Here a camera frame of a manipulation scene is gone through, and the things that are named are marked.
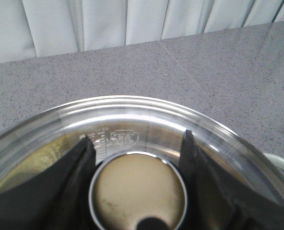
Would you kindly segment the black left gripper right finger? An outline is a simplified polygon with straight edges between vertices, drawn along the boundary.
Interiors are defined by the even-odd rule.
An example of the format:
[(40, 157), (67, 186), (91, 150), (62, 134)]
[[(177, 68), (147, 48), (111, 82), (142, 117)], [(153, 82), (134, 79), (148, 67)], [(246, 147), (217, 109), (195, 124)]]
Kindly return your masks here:
[(284, 230), (284, 208), (245, 186), (186, 130), (179, 171), (188, 193), (184, 230)]

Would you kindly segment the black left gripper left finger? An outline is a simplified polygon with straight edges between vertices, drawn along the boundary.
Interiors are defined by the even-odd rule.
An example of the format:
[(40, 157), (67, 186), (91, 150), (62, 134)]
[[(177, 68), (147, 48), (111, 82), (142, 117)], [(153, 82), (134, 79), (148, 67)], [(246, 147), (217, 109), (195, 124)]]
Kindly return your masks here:
[(0, 194), (0, 230), (94, 230), (88, 192), (96, 151), (83, 138), (60, 160)]

